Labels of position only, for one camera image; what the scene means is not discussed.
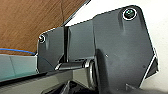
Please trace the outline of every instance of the metal plate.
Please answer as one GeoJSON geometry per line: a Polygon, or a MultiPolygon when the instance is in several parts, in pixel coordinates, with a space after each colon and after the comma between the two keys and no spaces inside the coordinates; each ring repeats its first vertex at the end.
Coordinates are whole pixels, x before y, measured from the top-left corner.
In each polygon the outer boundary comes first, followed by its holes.
{"type": "Polygon", "coordinates": [[[93,18],[96,64],[100,94],[139,87],[154,56],[142,11],[128,6],[93,18]],[[136,17],[125,20],[123,12],[133,8],[136,17]]]}
{"type": "Polygon", "coordinates": [[[38,43],[37,68],[39,72],[49,72],[55,69],[64,54],[64,30],[58,27],[42,35],[45,42],[38,43]]]}

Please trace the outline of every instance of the gray metal surface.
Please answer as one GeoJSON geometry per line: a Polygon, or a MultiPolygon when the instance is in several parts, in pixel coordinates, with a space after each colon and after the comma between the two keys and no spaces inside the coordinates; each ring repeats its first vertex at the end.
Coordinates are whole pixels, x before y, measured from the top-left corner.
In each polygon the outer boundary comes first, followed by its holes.
{"type": "Polygon", "coordinates": [[[92,20],[69,27],[69,62],[93,58],[95,54],[92,20]]]}
{"type": "Polygon", "coordinates": [[[58,27],[44,32],[44,43],[38,43],[37,68],[39,72],[53,71],[64,54],[64,30],[58,27]]]}
{"type": "Polygon", "coordinates": [[[141,9],[128,6],[99,14],[93,27],[100,94],[126,90],[126,84],[139,87],[154,56],[141,9]],[[134,19],[123,19],[127,8],[137,11],[134,19]]]}

